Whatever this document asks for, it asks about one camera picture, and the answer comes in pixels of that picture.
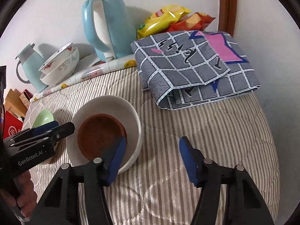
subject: yellow chip bag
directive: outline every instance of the yellow chip bag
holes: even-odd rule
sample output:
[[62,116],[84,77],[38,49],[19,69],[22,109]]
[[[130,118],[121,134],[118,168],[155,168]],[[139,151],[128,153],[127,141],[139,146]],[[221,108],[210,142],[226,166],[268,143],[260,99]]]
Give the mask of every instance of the yellow chip bag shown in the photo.
[[157,34],[170,25],[179,21],[183,16],[189,14],[191,10],[178,5],[163,7],[158,12],[148,17],[136,31],[137,38],[141,39],[149,35]]

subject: white patterned bowl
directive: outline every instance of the white patterned bowl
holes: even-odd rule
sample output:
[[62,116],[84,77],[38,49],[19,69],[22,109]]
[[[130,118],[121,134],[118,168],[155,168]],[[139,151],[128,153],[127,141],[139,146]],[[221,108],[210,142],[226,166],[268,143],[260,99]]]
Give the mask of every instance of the white patterned bowl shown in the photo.
[[47,59],[46,62],[39,68],[39,71],[42,71],[44,74],[50,73],[54,68],[60,65],[63,61],[68,58],[73,51],[73,42],[66,44],[55,52],[51,57]]
[[135,108],[127,100],[118,96],[105,95],[94,98],[76,112],[71,120],[75,126],[74,134],[66,138],[69,158],[74,166],[89,162],[79,150],[77,143],[78,130],[88,117],[99,113],[113,116],[126,130],[127,146],[119,168],[118,174],[120,174],[130,168],[138,158],[143,145],[143,137],[140,118]]
[[56,86],[57,84],[66,80],[75,71],[78,62],[79,51],[78,48],[74,48],[72,54],[66,60],[64,60],[47,75],[43,73],[40,76],[40,80],[48,86]]

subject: striped bedspread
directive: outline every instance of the striped bedspread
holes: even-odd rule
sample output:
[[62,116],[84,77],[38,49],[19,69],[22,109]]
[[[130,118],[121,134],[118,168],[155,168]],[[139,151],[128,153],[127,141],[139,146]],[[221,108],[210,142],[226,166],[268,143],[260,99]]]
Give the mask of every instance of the striped bedspread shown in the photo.
[[[101,95],[128,100],[142,122],[143,146],[134,163],[105,188],[114,224],[190,224],[201,190],[188,180],[178,147],[187,136],[205,157],[226,167],[243,165],[253,178],[275,220],[280,177],[276,149],[255,94],[170,111],[160,109],[149,91],[142,91],[136,68],[116,71],[55,92],[32,103],[23,128],[31,127],[42,109],[60,124],[68,122],[87,101]],[[38,199],[63,163],[71,163],[65,140],[50,164],[30,170]],[[222,224],[226,186],[221,187],[216,224]],[[86,225],[83,185],[79,185],[82,224]]]

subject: human hand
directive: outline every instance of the human hand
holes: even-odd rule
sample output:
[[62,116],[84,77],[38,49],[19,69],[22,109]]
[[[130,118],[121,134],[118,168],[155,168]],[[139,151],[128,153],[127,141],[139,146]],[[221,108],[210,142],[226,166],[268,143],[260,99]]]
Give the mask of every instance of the human hand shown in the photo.
[[21,207],[21,213],[25,217],[30,217],[33,209],[37,205],[37,194],[33,190],[33,182],[30,180],[31,175],[29,171],[26,171],[18,176],[18,182],[22,186],[20,191],[21,195],[14,199],[6,190],[0,189],[0,194],[5,200],[6,204],[10,207],[15,207],[18,204]]

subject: blue electric kettle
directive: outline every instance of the blue electric kettle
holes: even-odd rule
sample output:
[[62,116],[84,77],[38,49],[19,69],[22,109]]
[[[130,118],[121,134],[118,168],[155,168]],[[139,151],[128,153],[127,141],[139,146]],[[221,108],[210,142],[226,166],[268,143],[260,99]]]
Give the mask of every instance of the blue electric kettle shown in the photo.
[[123,0],[87,0],[82,6],[84,34],[101,61],[132,54],[136,31]]

